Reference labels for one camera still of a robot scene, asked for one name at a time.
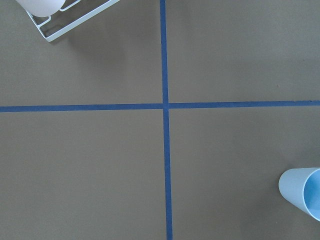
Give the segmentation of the light blue plastic cup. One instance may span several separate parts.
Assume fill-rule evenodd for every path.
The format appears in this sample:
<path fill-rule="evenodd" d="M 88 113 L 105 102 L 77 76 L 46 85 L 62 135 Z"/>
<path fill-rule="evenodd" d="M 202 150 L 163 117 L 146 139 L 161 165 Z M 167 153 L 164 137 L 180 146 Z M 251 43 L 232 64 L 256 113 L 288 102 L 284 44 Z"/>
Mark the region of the light blue plastic cup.
<path fill-rule="evenodd" d="M 279 192 L 292 205 L 320 220 L 320 169 L 292 168 L 278 181 Z"/>

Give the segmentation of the pink plastic cup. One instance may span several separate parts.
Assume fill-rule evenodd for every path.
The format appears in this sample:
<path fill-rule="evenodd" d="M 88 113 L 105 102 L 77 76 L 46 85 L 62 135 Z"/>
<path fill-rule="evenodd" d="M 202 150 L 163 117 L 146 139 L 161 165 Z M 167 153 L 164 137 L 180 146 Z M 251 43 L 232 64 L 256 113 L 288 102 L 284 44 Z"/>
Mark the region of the pink plastic cup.
<path fill-rule="evenodd" d="M 27 12 L 36 17 L 48 17 L 58 12 L 65 0 L 16 0 Z"/>

